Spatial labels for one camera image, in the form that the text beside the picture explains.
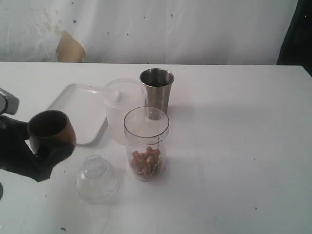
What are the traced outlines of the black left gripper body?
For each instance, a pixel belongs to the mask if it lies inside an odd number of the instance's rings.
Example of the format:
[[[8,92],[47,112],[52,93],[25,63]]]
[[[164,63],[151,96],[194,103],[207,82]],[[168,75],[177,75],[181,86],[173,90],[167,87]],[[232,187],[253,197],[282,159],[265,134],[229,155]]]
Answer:
[[[19,99],[10,92],[0,88],[0,114],[15,115],[19,107]]]

